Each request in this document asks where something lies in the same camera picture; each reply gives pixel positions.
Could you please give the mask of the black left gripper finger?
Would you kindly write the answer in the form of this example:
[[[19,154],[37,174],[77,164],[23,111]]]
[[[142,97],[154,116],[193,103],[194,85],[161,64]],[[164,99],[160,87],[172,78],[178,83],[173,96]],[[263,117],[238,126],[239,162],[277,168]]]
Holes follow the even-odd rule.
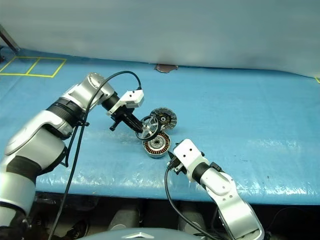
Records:
[[[128,115],[128,122],[131,129],[142,129],[143,127],[142,122],[136,118],[133,113]]]
[[[142,133],[143,124],[140,120],[134,117],[125,117],[123,122],[130,127],[134,132]]]

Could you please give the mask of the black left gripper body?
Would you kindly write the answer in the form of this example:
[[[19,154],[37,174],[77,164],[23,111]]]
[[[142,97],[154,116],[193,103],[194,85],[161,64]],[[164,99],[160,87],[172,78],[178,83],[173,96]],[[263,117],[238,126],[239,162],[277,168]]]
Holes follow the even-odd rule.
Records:
[[[133,108],[126,106],[119,107],[110,117],[114,121],[113,125],[109,128],[114,131],[120,122],[124,122],[124,118],[128,118],[130,113],[133,113]]]

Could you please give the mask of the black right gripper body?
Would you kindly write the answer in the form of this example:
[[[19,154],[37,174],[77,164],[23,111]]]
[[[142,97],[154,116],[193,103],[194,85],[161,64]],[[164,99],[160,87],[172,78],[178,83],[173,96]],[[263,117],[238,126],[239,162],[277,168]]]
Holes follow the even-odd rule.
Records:
[[[172,170],[176,175],[179,175],[180,173],[183,173],[185,175],[187,173],[185,166],[176,157],[171,159],[167,165],[168,168]]]

